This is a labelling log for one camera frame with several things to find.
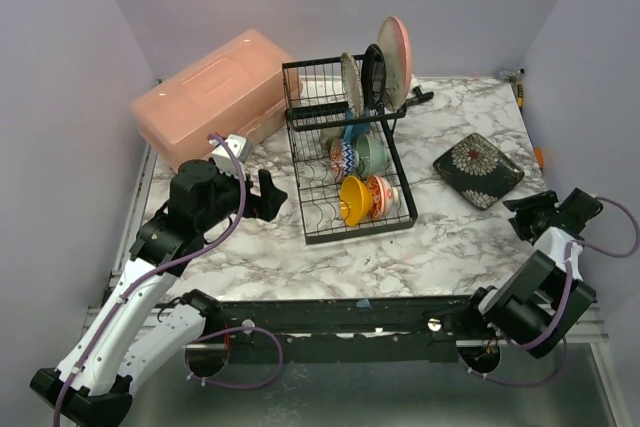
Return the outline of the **blue floral mug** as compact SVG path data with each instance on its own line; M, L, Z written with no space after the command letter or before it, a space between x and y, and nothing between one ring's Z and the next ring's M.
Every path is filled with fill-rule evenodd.
M369 117L369 111L365 109L362 115L357 117L357 119L367 119L368 117ZM353 111L347 110L345 112L345 120L353 120L355 118L356 117L354 116ZM371 130L371 127L369 122L348 124L344 126L342 139L345 140L346 142L353 143L354 141L357 140L357 138L360 135L368 134L370 130Z

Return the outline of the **blue patterned bowl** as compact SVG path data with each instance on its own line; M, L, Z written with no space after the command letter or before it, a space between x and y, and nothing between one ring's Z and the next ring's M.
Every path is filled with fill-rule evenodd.
M339 138L334 139L329 150L330 167L336 183L352 175L359 165L359 154L353 145Z

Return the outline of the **mint green bowl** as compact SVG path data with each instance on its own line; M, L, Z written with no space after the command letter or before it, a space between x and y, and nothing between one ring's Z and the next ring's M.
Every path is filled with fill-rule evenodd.
M369 134L361 134L357 137L355 150L359 155L359 165L356 169L360 178L383 173L389 163L387 147L378 139Z

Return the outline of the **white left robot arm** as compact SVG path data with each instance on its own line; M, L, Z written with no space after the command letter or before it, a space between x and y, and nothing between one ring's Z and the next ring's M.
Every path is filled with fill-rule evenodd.
M287 194L271 174L258 172L258 194L237 160L191 160L171 180L168 199L144 223L130 249L118 285L72 351L52 368L41 368L30 387L78 426L118 426L142 384L179 349L213 341L228 355L231 336L253 333L233 324L220 303L192 290L146 335L140 333L159 300L190 261L219 246L242 218L272 221Z

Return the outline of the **orange floral bowl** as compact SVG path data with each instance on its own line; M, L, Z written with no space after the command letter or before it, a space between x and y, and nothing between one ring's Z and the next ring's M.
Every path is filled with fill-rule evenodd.
M376 221L384 218L393 208L400 204L400 195L396 187L385 178L371 175L366 180L366 186L373 197L373 206L369 217Z

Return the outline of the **black floral square plate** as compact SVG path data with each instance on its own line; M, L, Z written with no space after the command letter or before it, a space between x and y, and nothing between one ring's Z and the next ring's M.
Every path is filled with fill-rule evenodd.
M521 167L479 133L456 143L433 162L442 180L478 210L486 210L524 178Z

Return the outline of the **black round plate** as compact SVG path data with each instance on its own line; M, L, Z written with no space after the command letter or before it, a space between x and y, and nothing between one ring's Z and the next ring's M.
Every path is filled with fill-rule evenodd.
M378 109L386 88L386 63L377 44L370 44L364 54L361 70L364 106L368 110Z

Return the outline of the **pink and cream plate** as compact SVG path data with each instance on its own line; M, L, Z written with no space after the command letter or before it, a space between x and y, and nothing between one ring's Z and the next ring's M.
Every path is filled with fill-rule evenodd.
M385 107L396 112L407 100L412 80L412 49L404 23L396 16L387 17L379 29L376 44L385 61Z

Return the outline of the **yellow bowl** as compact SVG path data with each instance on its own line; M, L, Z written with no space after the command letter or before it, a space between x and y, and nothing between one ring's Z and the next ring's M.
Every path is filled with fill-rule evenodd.
M340 189L340 213L345 224L359 224L373 207L373 196L368 187L356 176L347 176Z

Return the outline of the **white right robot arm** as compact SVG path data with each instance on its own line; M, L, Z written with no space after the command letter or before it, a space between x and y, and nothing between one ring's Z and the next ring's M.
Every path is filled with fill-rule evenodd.
M499 288L479 288L470 309L513 345L542 358L596 300L578 268L581 232L603 205L576 188L563 202L550 190L507 200L509 223L531 256Z

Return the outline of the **grey ceramic mug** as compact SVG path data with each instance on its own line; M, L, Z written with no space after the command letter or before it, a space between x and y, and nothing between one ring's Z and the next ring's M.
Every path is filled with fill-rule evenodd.
M324 128L320 130L320 145L324 151L329 151L331 149L331 144L334 139L339 139L343 136L343 127L335 126Z

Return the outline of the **speckled white plate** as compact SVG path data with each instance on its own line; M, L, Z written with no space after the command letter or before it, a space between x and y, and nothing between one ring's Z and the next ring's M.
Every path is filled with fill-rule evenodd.
M353 115L358 118L364 111L364 96L360 70L353 55L344 52L340 56L343 92Z

